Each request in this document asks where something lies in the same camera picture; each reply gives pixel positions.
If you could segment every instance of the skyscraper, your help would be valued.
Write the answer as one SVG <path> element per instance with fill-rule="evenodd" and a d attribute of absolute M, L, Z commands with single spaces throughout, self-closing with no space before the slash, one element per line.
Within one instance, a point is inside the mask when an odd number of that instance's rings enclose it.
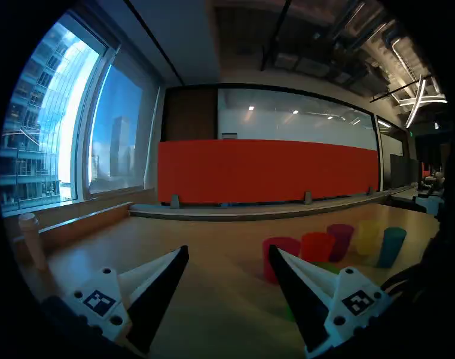
<path fill-rule="evenodd" d="M 129 119 L 119 116 L 114 119 L 111 131 L 109 150 L 109 176 L 126 176 L 129 174 Z"/>

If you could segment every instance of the teal cup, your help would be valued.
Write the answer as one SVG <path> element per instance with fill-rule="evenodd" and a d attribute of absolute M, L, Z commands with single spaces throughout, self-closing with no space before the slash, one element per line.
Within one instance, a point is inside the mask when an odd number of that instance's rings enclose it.
<path fill-rule="evenodd" d="M 400 253 L 407 231 L 403 228 L 390 227 L 383 232 L 378 268 L 391 268 Z"/>

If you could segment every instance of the wooden table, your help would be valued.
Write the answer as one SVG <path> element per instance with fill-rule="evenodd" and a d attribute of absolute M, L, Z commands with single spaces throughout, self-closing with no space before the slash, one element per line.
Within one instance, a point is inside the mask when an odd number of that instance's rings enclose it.
<path fill-rule="evenodd" d="M 32 266 L 22 267 L 22 272 L 42 299 L 76 287 L 103 266 L 124 272 L 187 244 L 190 261 L 151 345 L 150 358 L 303 358 L 303 341 L 295 323 L 287 319 L 280 288 L 262 278 L 261 242 L 272 236 L 300 239 L 307 232 L 325 231 L 330 224 L 356 226 L 366 219 L 407 231 L 391 269 L 373 268 L 375 257 L 353 251 L 339 263 L 357 267 L 378 284 L 417 263 L 438 231 L 431 215 L 378 204 L 309 217 L 230 223 L 129 217 L 52 254 L 48 273 L 40 275 Z"/>

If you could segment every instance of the red orange wall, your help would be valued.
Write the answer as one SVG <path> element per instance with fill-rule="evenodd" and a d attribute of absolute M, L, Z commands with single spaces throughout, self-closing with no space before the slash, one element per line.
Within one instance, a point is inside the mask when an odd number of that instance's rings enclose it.
<path fill-rule="evenodd" d="M 313 142 L 204 140 L 159 143 L 158 200 L 252 203 L 378 190 L 378 153 Z"/>

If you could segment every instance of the building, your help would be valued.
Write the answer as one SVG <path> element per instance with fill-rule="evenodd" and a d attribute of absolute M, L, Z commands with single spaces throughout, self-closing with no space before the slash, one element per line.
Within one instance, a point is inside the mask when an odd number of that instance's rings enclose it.
<path fill-rule="evenodd" d="M 60 196 L 60 139 L 66 135 L 61 131 L 73 83 L 92 52 L 56 23 L 28 60 L 13 91 L 2 131 L 3 212 L 75 197 L 74 186 L 69 182 L 61 183 L 71 190 Z"/>
<path fill-rule="evenodd" d="M 91 156 L 91 180 L 95 181 L 99 177 L 99 156 Z"/>
<path fill-rule="evenodd" d="M 109 176 L 118 177 L 129 174 L 129 119 L 119 116 L 114 119 L 111 131 L 109 152 Z"/>

